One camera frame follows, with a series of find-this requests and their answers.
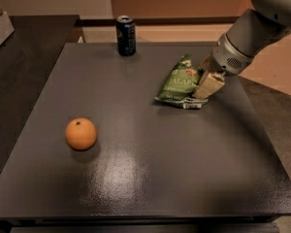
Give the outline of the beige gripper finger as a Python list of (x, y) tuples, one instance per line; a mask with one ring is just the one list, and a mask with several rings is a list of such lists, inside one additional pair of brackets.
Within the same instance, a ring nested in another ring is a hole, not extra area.
[(199, 65), (199, 68), (203, 71), (209, 71), (210, 70), (210, 61), (211, 57), (208, 55)]
[(192, 96), (207, 99), (225, 85), (225, 73), (205, 71)]

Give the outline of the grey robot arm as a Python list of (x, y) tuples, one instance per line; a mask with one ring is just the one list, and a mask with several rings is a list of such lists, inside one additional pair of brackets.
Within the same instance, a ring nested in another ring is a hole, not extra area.
[(241, 73), (267, 46), (291, 33), (291, 0), (251, 0), (246, 10), (222, 34), (201, 63), (203, 76), (193, 92), (207, 99), (225, 85), (225, 78)]

